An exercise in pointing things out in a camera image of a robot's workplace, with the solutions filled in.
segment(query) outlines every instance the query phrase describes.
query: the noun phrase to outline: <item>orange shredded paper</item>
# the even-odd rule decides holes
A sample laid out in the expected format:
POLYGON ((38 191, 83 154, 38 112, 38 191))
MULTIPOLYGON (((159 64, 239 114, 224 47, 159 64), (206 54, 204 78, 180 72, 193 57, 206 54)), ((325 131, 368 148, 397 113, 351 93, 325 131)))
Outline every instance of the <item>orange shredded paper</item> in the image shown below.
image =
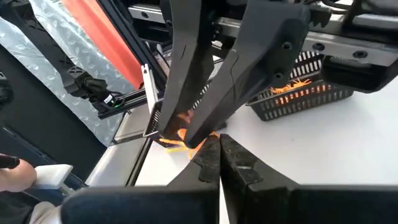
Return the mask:
MULTIPOLYGON (((188 111, 188 116, 186 116, 185 114, 179 114, 178 117, 183 119, 187 124, 189 124, 191 122, 191 118, 193 116, 193 111, 189 110, 188 111)), ((188 151, 188 156, 189 159, 193 158, 193 155, 195 155, 196 152, 198 152, 198 150, 202 147, 202 145, 205 143, 206 139, 204 139, 196 148, 191 149, 189 147, 187 147, 185 145, 185 143, 183 142, 184 138, 185 138, 185 134, 187 133, 187 130, 185 128, 179 129, 177 131, 177 134, 179 136, 179 138, 181 139, 181 141, 179 140, 169 140, 169 139, 159 139, 159 141, 167 143, 167 144, 173 144, 175 145, 175 147, 169 147, 166 149, 166 152, 171 153, 171 152, 182 152, 182 151, 188 151)), ((219 134, 217 134, 215 131, 213 131, 210 136, 217 136, 220 137, 219 134)))
POLYGON ((293 80, 293 82, 294 82, 293 85, 288 84, 283 88, 271 88, 271 92, 273 94, 284 93, 286 91, 294 90, 296 88, 299 88, 301 86, 305 86, 305 85, 308 85, 311 83, 311 81, 309 79, 305 80, 304 82, 301 82, 300 80, 297 80, 297 81, 293 80))

